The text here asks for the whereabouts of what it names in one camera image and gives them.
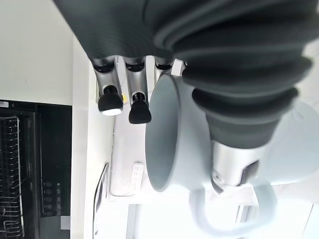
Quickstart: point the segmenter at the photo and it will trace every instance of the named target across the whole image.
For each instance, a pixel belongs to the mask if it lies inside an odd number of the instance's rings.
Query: white wall
[[[51,0],[0,0],[0,99],[72,104],[73,33]]]

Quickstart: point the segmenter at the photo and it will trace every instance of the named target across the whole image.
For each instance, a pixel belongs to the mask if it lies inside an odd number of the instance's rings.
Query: ceramic cup
[[[212,152],[205,113],[192,99],[194,87],[182,77],[163,75],[151,97],[152,121],[146,125],[146,165],[158,192],[181,186],[190,192],[189,205],[197,226],[213,237],[244,237],[268,223],[276,212],[276,197],[270,183],[254,188],[258,218],[222,230],[205,215],[205,190],[212,190]]]

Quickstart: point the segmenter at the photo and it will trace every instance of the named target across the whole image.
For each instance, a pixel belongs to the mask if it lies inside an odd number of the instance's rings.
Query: bright light
[[[122,112],[121,109],[110,109],[107,111],[102,111],[102,114],[104,114],[105,116],[117,116]]]

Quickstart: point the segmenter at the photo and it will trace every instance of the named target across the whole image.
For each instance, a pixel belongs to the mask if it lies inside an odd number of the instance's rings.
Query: white mug
[[[254,188],[258,219],[221,230],[205,215],[205,190],[212,189],[212,152],[205,113],[192,99],[194,87],[182,77],[163,75],[150,101],[152,121],[146,125],[146,165],[153,188],[163,192],[178,185],[190,191],[189,204],[198,227],[213,237],[244,237],[270,223],[276,197],[270,183]]]
[[[272,185],[295,183],[318,171],[319,114],[297,101],[278,124],[265,159],[254,184],[265,180]]]

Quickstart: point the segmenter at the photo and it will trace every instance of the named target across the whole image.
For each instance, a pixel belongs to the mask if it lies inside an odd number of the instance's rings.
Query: black appliance
[[[0,101],[0,239],[70,238],[72,107]]]

